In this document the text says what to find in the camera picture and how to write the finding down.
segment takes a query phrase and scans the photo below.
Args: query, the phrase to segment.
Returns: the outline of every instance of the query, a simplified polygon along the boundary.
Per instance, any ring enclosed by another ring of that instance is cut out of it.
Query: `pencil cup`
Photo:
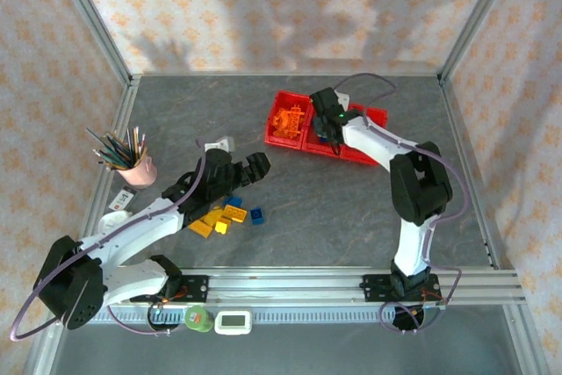
[[[153,184],[158,175],[156,167],[152,163],[152,158],[148,155],[144,157],[140,163],[129,170],[117,170],[119,174],[130,184],[133,188],[146,188]]]

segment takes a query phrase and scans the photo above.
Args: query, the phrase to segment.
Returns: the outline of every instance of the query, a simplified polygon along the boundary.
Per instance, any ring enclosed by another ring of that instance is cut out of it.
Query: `yellow block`
[[[195,220],[193,221],[188,228],[190,228],[191,230],[193,230],[195,233],[197,234],[201,234],[203,237],[207,238],[209,237],[209,234],[211,234],[213,228],[211,226],[206,225],[203,221],[201,220]]]
[[[214,225],[214,231],[220,234],[226,234],[231,222],[232,221],[230,221],[229,219],[220,217],[217,220],[217,223]]]
[[[223,211],[222,215],[228,217],[232,221],[242,223],[246,218],[247,213],[248,212],[246,210],[242,210],[236,206],[225,206],[225,211]]]
[[[203,222],[207,225],[207,226],[211,226],[214,227],[214,224],[217,222],[217,220],[222,217],[222,209],[220,207],[210,211],[209,213],[207,213],[205,215],[205,217],[203,217]]]

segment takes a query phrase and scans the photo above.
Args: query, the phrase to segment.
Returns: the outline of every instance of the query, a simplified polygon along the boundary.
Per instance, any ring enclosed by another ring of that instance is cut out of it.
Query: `patterned wallpaper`
[[[453,77],[551,372],[562,373],[562,0],[497,0]]]
[[[432,73],[476,0],[93,0],[128,67]]]
[[[122,87],[71,0],[0,11],[0,373],[19,374],[32,341],[8,330],[53,241],[78,235],[97,174],[84,127],[111,124]]]

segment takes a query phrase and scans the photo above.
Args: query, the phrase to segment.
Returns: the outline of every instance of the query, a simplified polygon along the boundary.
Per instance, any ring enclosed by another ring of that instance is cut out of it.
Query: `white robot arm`
[[[231,162],[232,156],[225,148],[228,145],[229,140],[225,140],[205,148],[205,162],[199,160],[194,172],[181,176],[161,198],[111,231],[79,242],[64,236],[53,244],[35,286],[52,277],[61,263],[71,257],[75,259],[39,293],[41,301],[66,328],[80,328],[102,306],[139,296],[168,299],[187,290],[190,277],[182,276],[165,256],[122,265],[154,242],[203,217],[213,202],[263,179],[269,172],[270,162],[265,153],[249,155],[246,157],[249,165],[244,166],[242,162]],[[184,297],[190,301],[194,294],[186,291]]]
[[[393,205],[401,218],[399,247],[391,264],[391,283],[396,296],[404,297],[429,281],[423,243],[429,226],[452,199],[450,181],[440,162],[419,152],[428,150],[440,155],[435,144],[418,145],[404,140],[359,111],[346,111],[340,96],[331,88],[310,96],[316,112],[313,127],[333,147],[345,144],[355,148],[390,173]]]

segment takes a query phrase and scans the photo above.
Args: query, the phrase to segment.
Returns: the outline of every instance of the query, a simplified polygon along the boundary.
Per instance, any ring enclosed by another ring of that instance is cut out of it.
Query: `blue block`
[[[226,197],[224,201],[222,201],[222,206],[240,207],[241,205],[242,205],[242,198],[239,197]]]
[[[250,210],[249,215],[252,217],[252,224],[263,224],[263,213],[261,208]]]
[[[238,197],[231,197],[230,200],[228,201],[228,204],[230,206],[238,206],[240,207],[242,205],[242,198],[238,198]]]

